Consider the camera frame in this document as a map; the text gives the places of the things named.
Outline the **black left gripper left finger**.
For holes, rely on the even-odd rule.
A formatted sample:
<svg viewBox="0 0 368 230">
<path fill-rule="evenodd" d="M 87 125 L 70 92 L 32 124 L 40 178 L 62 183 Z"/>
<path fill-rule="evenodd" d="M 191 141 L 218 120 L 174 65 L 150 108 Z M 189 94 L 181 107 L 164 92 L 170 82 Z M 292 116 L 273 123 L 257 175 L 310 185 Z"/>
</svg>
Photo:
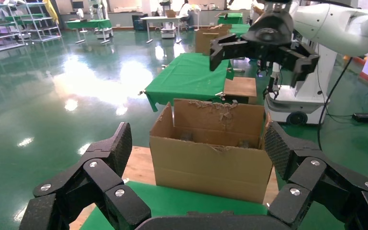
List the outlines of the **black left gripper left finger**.
<svg viewBox="0 0 368 230">
<path fill-rule="evenodd" d="M 136 229 L 151 210 L 122 179 L 131 151 L 131 127 L 122 122 L 110 138 L 92 143 L 77 163 L 35 187 L 19 228 L 67 230 L 95 204 L 114 229 Z"/>
</svg>

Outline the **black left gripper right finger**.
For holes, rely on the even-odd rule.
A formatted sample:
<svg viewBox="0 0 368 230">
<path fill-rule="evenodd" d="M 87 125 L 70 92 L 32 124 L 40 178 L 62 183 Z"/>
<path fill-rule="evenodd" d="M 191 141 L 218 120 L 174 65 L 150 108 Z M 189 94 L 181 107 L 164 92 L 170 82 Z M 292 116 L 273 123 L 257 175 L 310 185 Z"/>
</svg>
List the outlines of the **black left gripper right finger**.
<svg viewBox="0 0 368 230">
<path fill-rule="evenodd" d="M 288 135 L 269 122 L 264 149 L 286 184 L 268 215 L 297 229 L 312 203 L 324 207 L 347 230 L 368 230 L 368 177 L 330 160 L 315 143 Z"/>
</svg>

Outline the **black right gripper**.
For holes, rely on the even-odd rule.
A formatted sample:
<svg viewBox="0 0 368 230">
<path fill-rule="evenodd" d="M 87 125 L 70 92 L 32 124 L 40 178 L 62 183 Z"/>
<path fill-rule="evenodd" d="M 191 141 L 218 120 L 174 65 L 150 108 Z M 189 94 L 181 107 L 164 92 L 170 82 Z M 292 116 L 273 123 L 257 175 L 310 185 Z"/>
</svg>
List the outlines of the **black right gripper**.
<svg viewBox="0 0 368 230">
<path fill-rule="evenodd" d="M 276 61 L 291 71 L 290 86 L 305 81 L 319 62 L 317 54 L 305 43 L 291 43 L 294 24 L 285 10 L 269 10 L 254 22 L 247 33 L 228 34 L 210 42 L 209 69 L 215 71 L 223 60 L 249 58 Z"/>
</svg>

